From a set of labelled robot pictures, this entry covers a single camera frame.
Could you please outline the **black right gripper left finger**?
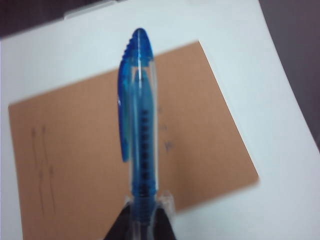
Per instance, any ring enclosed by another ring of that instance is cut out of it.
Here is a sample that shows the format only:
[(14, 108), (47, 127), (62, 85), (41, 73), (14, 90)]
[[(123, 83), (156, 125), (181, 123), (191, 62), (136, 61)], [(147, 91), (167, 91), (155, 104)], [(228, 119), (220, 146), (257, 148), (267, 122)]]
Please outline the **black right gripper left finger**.
[(131, 228), (132, 199), (125, 201), (124, 207), (118, 214), (115, 222), (103, 238), (104, 240), (129, 240)]

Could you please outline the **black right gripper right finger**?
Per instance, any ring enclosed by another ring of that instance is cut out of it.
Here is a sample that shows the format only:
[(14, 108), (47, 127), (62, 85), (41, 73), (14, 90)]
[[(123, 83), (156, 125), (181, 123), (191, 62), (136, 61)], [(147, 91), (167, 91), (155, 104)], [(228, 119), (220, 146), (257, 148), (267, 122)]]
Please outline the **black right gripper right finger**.
[(164, 191), (158, 198), (154, 213), (152, 234), (154, 240), (176, 240), (177, 237), (172, 226), (176, 214), (174, 196)]

